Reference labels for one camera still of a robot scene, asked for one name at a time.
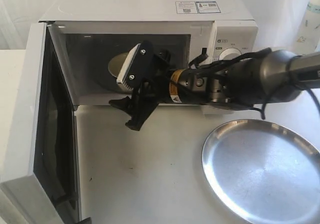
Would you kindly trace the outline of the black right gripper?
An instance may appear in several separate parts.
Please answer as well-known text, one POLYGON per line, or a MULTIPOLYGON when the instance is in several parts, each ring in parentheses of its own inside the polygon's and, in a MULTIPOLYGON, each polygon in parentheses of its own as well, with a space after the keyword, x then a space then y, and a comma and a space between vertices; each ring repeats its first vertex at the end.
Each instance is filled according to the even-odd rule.
POLYGON ((130 115, 131 119, 126 123, 129 129, 139 131, 156 107, 169 98, 170 59, 168 50, 160 50, 153 55, 148 75, 133 89, 131 98, 126 96, 108 102, 130 115))

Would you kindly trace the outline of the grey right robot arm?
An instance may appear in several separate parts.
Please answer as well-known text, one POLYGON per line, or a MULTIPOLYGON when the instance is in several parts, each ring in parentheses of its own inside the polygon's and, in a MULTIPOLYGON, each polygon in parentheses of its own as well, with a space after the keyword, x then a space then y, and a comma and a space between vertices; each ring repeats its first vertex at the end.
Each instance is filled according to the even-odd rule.
POLYGON ((134 131, 160 104, 255 110, 265 119, 267 104, 290 102, 302 91, 316 106, 320 104, 313 93, 320 85, 319 57, 319 53, 296 55, 267 48, 231 60, 173 69, 161 56, 132 51, 117 77, 118 85, 131 95, 109 104, 129 115, 126 126, 134 131))

